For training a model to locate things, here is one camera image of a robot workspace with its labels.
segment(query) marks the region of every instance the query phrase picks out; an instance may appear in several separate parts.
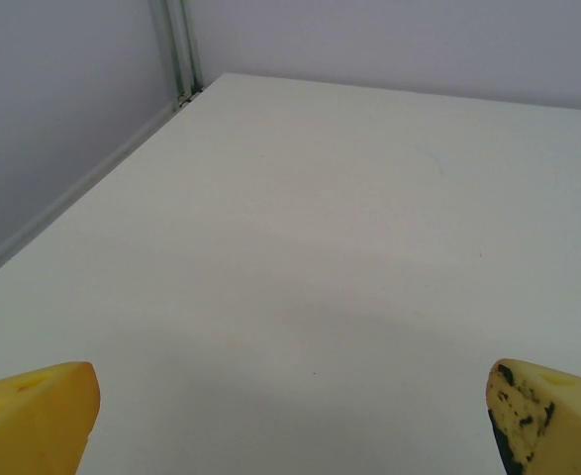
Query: wall trim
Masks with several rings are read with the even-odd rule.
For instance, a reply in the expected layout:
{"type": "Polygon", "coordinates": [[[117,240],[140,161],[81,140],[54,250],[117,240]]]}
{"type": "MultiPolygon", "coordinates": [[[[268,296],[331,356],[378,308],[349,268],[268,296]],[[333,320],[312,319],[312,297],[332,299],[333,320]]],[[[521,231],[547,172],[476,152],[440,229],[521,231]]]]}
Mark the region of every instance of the wall trim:
{"type": "Polygon", "coordinates": [[[173,104],[167,104],[147,123],[119,146],[92,171],[70,186],[61,196],[35,215],[14,235],[0,244],[0,267],[11,257],[36,238],[54,220],[101,181],[110,171],[141,146],[147,139],[165,125],[178,111],[173,104]]]}

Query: gray wall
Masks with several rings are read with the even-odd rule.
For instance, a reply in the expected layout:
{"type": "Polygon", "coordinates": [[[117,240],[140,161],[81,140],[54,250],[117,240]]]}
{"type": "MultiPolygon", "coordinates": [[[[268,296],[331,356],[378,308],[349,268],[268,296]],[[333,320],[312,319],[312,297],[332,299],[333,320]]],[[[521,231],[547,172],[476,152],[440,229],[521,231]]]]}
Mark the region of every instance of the gray wall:
{"type": "Polygon", "coordinates": [[[172,99],[147,0],[0,1],[0,243],[172,99]]]}
{"type": "Polygon", "coordinates": [[[225,71],[581,108],[581,0],[190,0],[225,71]]]}

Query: yellow foam pad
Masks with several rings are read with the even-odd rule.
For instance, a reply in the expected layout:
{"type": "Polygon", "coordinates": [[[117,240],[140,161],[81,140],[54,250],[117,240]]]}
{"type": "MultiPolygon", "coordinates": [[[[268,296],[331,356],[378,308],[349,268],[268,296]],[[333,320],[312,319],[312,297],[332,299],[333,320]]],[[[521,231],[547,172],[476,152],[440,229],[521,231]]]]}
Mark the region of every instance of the yellow foam pad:
{"type": "Polygon", "coordinates": [[[90,363],[0,380],[0,475],[75,473],[99,405],[90,363]]]}
{"type": "Polygon", "coordinates": [[[513,359],[495,363],[488,414],[509,475],[581,474],[581,378],[513,359]]]}

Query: black marking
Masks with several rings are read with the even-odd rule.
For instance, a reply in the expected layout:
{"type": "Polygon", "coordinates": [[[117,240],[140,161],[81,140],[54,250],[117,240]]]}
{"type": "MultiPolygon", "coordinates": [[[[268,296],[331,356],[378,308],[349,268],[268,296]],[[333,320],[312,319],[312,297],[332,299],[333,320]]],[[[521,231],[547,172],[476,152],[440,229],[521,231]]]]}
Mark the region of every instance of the black marking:
{"type": "Polygon", "coordinates": [[[499,448],[499,455],[501,455],[501,461],[504,462],[506,473],[508,475],[523,475],[524,466],[515,460],[515,454],[513,453],[512,448],[510,448],[508,436],[501,432],[497,427],[492,411],[488,411],[488,417],[492,423],[492,432],[495,434],[497,448],[499,448]]]}
{"type": "Polygon", "coordinates": [[[524,396],[524,398],[532,401],[535,404],[539,404],[540,403],[540,399],[538,398],[538,396],[536,395],[536,393],[534,392],[534,389],[532,388],[527,388],[526,387],[526,383],[522,383],[521,386],[518,386],[517,389],[519,389],[519,392],[524,396]]]}
{"type": "Polygon", "coordinates": [[[506,378],[506,381],[510,386],[515,385],[515,375],[512,374],[512,370],[508,366],[500,364],[497,366],[497,371],[499,371],[501,375],[506,378]]]}
{"type": "Polygon", "coordinates": [[[532,416],[527,416],[526,418],[521,419],[519,421],[519,427],[522,428],[524,426],[529,426],[533,422],[534,422],[534,419],[532,419],[532,416]]]}
{"type": "Polygon", "coordinates": [[[554,403],[549,403],[549,406],[545,408],[545,413],[547,414],[547,418],[545,419],[545,426],[549,426],[551,423],[551,417],[554,415],[554,409],[556,409],[556,405],[554,403]]]}

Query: table surface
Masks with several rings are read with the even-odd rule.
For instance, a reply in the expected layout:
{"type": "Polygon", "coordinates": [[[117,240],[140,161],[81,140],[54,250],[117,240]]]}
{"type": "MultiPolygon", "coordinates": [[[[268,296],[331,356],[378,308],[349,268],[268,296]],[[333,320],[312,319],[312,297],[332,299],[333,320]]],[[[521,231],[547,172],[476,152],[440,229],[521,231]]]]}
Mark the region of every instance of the table surface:
{"type": "Polygon", "coordinates": [[[502,474],[501,357],[581,375],[581,111],[227,75],[0,269],[81,474],[502,474]]]}

